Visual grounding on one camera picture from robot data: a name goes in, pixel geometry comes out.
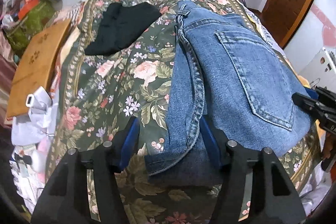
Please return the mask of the wooden lap desk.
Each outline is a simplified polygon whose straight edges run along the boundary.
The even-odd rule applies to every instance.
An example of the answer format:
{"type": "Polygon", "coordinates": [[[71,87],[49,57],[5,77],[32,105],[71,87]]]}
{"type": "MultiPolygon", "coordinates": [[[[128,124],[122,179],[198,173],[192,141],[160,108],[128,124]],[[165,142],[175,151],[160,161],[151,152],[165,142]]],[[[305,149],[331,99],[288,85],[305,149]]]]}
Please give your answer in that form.
{"type": "Polygon", "coordinates": [[[70,26],[70,19],[58,21],[31,39],[12,81],[7,118],[26,114],[27,96],[39,87],[45,90],[50,87],[56,56],[65,42],[70,26]]]}

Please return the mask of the black folded garment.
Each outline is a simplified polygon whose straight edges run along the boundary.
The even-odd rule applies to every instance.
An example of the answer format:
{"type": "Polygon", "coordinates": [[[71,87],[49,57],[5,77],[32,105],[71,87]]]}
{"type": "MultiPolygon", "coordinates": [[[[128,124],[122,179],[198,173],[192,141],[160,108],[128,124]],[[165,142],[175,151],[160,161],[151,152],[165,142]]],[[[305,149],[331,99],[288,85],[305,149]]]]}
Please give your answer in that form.
{"type": "Polygon", "coordinates": [[[111,3],[103,12],[96,39],[86,47],[85,54],[113,55],[129,47],[160,17],[159,10],[147,2],[131,7],[111,3]]]}

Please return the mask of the orange box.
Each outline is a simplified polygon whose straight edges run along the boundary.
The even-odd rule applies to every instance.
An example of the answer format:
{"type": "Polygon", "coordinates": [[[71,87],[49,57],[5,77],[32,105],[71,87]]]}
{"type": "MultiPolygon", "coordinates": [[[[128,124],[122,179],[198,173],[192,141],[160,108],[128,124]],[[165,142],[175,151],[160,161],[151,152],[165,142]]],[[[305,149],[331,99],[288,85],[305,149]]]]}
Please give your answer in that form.
{"type": "Polygon", "coordinates": [[[22,20],[30,10],[39,4],[39,2],[40,0],[31,0],[30,2],[26,3],[18,12],[19,20],[22,20]]]}

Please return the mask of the green storage basket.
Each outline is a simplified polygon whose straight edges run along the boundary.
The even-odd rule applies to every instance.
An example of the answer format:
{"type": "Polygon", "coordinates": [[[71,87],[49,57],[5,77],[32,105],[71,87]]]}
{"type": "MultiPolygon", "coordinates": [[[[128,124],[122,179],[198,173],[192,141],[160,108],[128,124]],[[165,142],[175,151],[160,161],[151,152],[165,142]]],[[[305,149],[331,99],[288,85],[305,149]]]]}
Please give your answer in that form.
{"type": "Polygon", "coordinates": [[[6,37],[15,55],[22,57],[32,37],[41,32],[55,14],[50,1],[42,0],[11,30],[6,37]]]}

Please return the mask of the white wardrobe sliding door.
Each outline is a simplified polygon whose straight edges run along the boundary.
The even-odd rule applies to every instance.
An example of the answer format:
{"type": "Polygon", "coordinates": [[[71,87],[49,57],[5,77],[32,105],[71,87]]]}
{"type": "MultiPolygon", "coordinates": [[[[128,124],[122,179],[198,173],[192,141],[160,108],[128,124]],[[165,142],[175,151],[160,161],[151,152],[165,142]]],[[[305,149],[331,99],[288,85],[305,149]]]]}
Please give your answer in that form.
{"type": "Polygon", "coordinates": [[[335,0],[314,0],[284,52],[299,73],[321,48],[335,51],[335,0]]]}

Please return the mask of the floral green bedspread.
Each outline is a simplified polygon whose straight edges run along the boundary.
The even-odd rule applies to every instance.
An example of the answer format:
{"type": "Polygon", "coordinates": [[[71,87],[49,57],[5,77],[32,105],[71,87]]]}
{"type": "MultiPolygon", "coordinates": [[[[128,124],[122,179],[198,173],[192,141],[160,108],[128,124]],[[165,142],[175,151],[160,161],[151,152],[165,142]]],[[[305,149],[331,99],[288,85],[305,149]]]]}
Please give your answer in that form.
{"type": "MultiPolygon", "coordinates": [[[[161,152],[167,139],[166,114],[175,56],[175,13],[180,0],[88,0],[66,42],[62,65],[60,120],[46,164],[50,177],[67,149],[96,148],[113,139],[131,115],[140,120],[139,148],[116,175],[130,223],[208,223],[221,183],[181,187],[153,184],[145,155],[161,152]],[[110,56],[88,56],[103,12],[113,2],[148,2],[161,17],[135,43],[110,56]]],[[[192,0],[220,15],[238,14],[259,34],[238,0],[192,0]]]]}

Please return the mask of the blue denim jeans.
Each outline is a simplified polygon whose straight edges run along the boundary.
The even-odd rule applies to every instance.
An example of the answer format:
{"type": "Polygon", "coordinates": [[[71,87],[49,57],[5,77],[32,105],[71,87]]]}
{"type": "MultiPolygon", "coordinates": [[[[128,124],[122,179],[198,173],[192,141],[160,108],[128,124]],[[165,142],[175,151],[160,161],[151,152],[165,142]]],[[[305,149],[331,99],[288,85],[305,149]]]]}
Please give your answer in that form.
{"type": "Polygon", "coordinates": [[[161,152],[147,155],[154,181],[168,185],[221,182],[199,121],[211,118],[228,139],[282,156],[310,130],[312,119],[291,96],[306,94],[292,70],[238,14],[219,15],[191,0],[178,3],[176,52],[161,152]]]}

